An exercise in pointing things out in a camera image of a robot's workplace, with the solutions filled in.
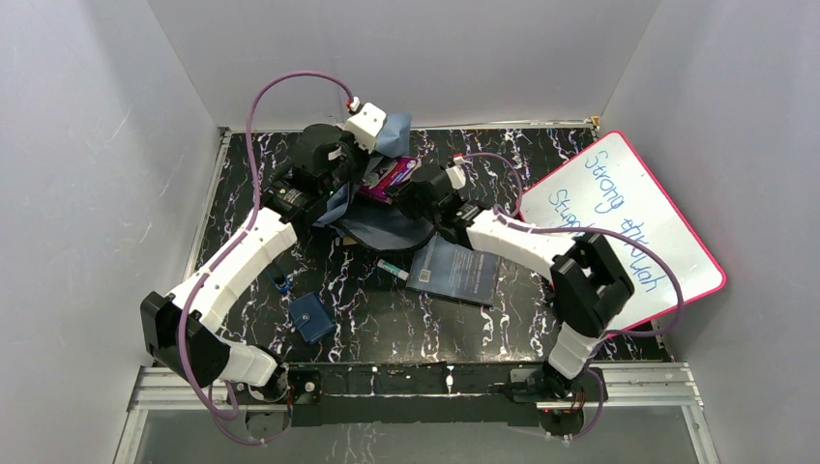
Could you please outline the blue student backpack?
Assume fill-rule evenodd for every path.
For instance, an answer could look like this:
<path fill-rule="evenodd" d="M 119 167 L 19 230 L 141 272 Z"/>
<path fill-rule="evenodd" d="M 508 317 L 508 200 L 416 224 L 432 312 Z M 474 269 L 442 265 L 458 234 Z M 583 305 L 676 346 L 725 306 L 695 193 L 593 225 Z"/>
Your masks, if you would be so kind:
<path fill-rule="evenodd" d="M 412 116 L 407 112 L 387 116 L 385 126 L 377 135 L 376 151 L 368 155 L 366 175 L 379 165 L 409 153 L 411 122 Z M 415 251 L 435 235 L 428 221 L 410 219 L 395 205 L 357 199 L 356 193 L 364 186 L 363 179 L 344 184 L 328 200 L 325 214 L 314 225 L 332 227 L 367 249 L 386 253 Z"/>

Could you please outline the green white glue stick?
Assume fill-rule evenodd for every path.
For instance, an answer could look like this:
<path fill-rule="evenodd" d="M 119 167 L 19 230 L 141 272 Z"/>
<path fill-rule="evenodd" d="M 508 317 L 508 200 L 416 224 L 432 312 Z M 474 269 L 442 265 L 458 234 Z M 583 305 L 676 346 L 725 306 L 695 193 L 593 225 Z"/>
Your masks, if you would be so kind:
<path fill-rule="evenodd" d="M 400 280 L 406 281 L 409 278 L 409 273 L 407 271 L 401 269 L 397 265 L 394 265 L 392 263 L 387 262 L 384 259 L 379 259 L 376 262 L 376 265 L 379 269 L 389 273 L 390 275 L 392 275 L 392 276 L 394 276 L 394 277 L 396 277 Z"/>

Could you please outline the dark blue notebook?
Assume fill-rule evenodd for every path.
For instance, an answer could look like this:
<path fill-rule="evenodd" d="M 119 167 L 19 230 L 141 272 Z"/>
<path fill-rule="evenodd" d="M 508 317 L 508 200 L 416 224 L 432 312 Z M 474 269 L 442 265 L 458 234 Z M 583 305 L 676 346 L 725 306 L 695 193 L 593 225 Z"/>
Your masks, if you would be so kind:
<path fill-rule="evenodd" d="M 409 289 L 469 305 L 491 305 L 500 258 L 452 244 L 435 235 L 413 258 Z"/>

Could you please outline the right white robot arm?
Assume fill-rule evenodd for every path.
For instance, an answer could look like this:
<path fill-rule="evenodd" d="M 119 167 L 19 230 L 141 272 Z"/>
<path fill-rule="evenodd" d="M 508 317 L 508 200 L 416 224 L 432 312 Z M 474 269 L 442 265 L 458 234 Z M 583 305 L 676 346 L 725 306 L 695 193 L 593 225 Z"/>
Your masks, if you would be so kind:
<path fill-rule="evenodd" d="M 605 330 L 633 296 L 634 285 L 603 234 L 539 234 L 495 207 L 464 197 L 464 185 L 462 168 L 427 165 L 408 181 L 388 187 L 386 194 L 404 216 L 428 221 L 446 241 L 510 260 L 551 286 L 562 326 L 541 374 L 521 385 L 528 394 L 571 399 L 583 386 L 582 372 Z"/>

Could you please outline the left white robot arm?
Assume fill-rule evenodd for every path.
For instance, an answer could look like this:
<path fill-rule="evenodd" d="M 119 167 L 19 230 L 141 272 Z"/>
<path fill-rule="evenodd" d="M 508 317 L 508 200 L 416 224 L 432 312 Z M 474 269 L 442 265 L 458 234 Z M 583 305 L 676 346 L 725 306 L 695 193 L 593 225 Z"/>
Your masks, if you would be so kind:
<path fill-rule="evenodd" d="M 266 402 L 284 398 L 287 365 L 269 350 L 216 332 L 248 287 L 323 217 L 332 197 L 361 182 L 382 126 L 315 124 L 298 136 L 285 162 L 234 236 L 187 280 L 140 305 L 152 358 L 204 388 L 216 380 L 244 383 Z"/>

